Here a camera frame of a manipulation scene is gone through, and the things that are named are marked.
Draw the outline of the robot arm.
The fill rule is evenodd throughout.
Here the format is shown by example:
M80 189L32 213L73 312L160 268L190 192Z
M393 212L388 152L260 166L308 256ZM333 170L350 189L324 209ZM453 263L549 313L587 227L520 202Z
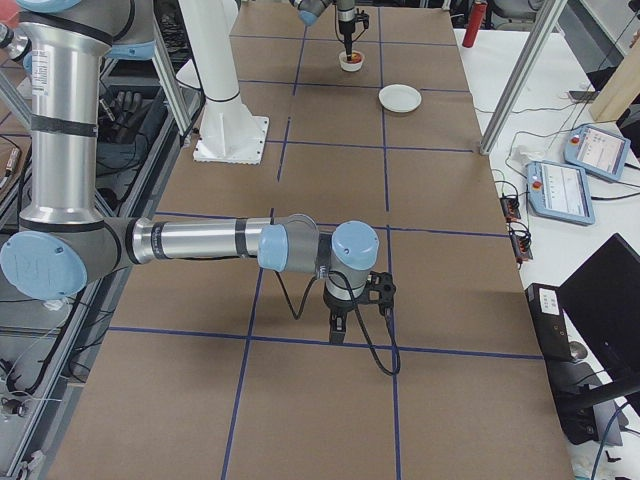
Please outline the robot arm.
M381 301L379 239L360 221L324 232L302 214L197 222L102 216L94 200L100 63L154 55L153 5L24 1L20 8L32 44L32 199L1 249L2 272L17 290L55 300L153 260L252 258L324 280L333 344L343 341L349 313Z
M312 26L331 6L335 6L338 23L338 38L344 46L346 58L352 59L353 35L356 30L356 7L354 1L347 0L290 0L298 18L305 26Z

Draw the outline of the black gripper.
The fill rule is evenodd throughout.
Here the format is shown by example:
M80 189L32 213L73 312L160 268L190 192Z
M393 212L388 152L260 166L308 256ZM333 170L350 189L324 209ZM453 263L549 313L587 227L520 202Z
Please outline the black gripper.
M344 51L347 56L352 54L352 42L353 35L356 29L356 22L354 20L350 21L338 21L338 32L341 39L341 42L344 44Z
M343 344L347 333L348 313L355 309L351 298L347 300L335 297L327 287L324 288L323 300L329 308L329 343Z

